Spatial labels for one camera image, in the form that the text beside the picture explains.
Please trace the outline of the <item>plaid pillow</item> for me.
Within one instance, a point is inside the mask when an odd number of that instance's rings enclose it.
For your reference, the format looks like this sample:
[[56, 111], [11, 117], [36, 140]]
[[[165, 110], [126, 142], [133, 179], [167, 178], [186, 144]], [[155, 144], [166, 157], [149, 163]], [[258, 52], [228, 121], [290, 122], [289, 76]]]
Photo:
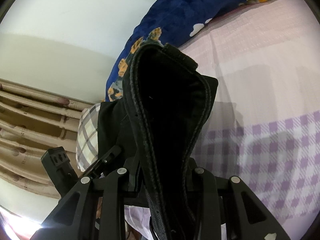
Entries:
[[76, 139], [76, 163], [84, 172], [98, 158], [98, 117], [101, 103], [82, 111]]

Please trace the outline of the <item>black pants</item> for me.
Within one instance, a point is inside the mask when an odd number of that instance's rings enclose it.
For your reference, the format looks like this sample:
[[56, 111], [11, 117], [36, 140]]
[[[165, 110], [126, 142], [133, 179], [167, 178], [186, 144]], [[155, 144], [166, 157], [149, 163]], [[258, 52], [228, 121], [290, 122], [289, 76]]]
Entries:
[[123, 158], [137, 154], [152, 224], [159, 239], [193, 239], [196, 217], [188, 163], [210, 116], [218, 81], [171, 45], [145, 44], [124, 74], [123, 97], [103, 102], [98, 155], [113, 146]]

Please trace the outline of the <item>beige wooden headboard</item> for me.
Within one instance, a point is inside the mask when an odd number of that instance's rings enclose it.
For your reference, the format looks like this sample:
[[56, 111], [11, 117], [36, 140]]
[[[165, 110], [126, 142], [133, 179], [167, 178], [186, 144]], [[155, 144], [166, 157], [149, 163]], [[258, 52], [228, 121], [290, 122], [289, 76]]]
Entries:
[[1, 179], [26, 191], [58, 199], [41, 163], [62, 146], [76, 168], [80, 116], [91, 104], [1, 80]]

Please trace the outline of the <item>pink purple bed sheet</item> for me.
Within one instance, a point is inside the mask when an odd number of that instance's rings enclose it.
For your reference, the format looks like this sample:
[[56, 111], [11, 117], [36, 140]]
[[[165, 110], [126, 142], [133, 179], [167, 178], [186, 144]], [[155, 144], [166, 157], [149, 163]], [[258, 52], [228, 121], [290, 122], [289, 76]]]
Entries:
[[181, 47], [219, 86], [193, 151], [239, 176], [291, 239], [319, 212], [319, 23], [304, 0], [242, 6]]

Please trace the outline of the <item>navy cat print pillow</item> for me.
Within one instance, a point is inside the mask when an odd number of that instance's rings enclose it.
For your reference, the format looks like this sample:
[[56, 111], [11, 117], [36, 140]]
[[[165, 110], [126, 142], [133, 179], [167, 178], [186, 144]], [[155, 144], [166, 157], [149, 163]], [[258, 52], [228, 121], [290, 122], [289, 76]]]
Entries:
[[239, 6], [269, 0], [157, 0], [117, 58], [106, 83], [106, 101], [122, 98], [122, 79], [136, 50], [145, 43], [180, 47], [212, 19]]

